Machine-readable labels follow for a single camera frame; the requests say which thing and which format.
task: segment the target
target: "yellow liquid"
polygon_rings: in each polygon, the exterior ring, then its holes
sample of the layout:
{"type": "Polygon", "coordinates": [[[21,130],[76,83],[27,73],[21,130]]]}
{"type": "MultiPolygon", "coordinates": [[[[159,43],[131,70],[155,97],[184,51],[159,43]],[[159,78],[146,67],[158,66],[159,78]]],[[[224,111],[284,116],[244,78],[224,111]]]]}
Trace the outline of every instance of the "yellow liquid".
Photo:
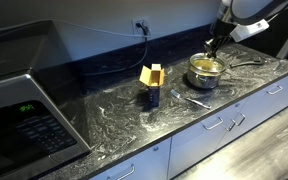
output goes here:
{"type": "Polygon", "coordinates": [[[222,64],[216,61],[212,61],[212,60],[196,59],[192,62],[192,64],[195,68],[202,70],[202,71],[219,72],[223,69],[222,64]]]}

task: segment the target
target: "kitchen counter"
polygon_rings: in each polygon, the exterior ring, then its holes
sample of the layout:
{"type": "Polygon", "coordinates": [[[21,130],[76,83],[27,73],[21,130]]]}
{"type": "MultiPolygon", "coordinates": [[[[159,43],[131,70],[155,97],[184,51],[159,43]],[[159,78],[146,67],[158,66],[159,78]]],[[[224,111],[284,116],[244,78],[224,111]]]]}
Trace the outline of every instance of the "kitchen counter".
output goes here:
{"type": "Polygon", "coordinates": [[[147,106],[146,87],[138,80],[141,66],[120,73],[85,76],[84,96],[72,102],[82,102],[83,107],[67,111],[75,114],[70,122],[87,141],[91,152],[41,179],[89,179],[288,75],[287,60],[230,44],[218,52],[227,64],[258,59],[264,60],[264,65],[228,68],[216,88],[201,90],[186,79],[189,57],[201,51],[152,52],[143,64],[161,63],[165,68],[160,106],[147,106]],[[170,94],[171,89],[210,104],[212,109],[177,99],[170,94]]]}

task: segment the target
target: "metal utensil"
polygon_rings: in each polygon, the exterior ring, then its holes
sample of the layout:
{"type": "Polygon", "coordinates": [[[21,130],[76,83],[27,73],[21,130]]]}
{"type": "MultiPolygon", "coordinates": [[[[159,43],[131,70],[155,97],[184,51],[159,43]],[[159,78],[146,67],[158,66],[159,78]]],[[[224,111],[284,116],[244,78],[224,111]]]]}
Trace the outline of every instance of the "metal utensil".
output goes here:
{"type": "Polygon", "coordinates": [[[202,106],[202,107],[204,107],[204,108],[206,108],[206,109],[211,109],[211,106],[210,106],[210,105],[205,105],[204,103],[202,103],[202,102],[200,102],[200,101],[196,101],[196,100],[193,100],[193,99],[190,99],[190,98],[181,98],[181,94],[178,93],[177,91],[175,91],[174,89],[171,90],[171,94],[172,94],[174,97],[176,97],[176,98],[185,99],[185,100],[190,101],[190,102],[192,102],[192,103],[194,103],[194,104],[197,104],[197,105],[199,105],[199,106],[202,106]]]}
{"type": "Polygon", "coordinates": [[[244,65],[263,65],[264,64],[264,60],[263,59],[259,59],[259,60],[251,60],[251,61],[245,61],[245,62],[241,62],[241,63],[237,63],[237,64],[230,64],[230,68],[234,68],[237,66],[244,66],[244,65]]]}

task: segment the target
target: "metal pot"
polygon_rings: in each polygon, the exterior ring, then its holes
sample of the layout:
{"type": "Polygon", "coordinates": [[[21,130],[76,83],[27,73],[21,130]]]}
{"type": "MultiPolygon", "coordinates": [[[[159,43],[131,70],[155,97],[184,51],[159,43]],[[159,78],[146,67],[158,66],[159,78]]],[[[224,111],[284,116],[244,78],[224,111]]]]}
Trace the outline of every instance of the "metal pot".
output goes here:
{"type": "Polygon", "coordinates": [[[190,58],[187,78],[198,88],[212,89],[217,86],[225,70],[225,63],[221,59],[208,58],[206,54],[198,53],[190,58]]]}

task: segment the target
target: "wall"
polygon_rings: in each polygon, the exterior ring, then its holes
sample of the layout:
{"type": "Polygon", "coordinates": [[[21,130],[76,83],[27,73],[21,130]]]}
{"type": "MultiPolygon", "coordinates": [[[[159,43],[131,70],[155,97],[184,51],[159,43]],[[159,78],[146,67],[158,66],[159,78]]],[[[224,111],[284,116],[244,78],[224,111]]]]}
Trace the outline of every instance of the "wall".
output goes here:
{"type": "MultiPolygon", "coordinates": [[[[151,39],[213,22],[220,0],[0,0],[0,28],[39,19],[132,34],[131,20],[146,17],[151,39]]],[[[56,23],[73,60],[137,44],[116,36],[56,23]]]]}

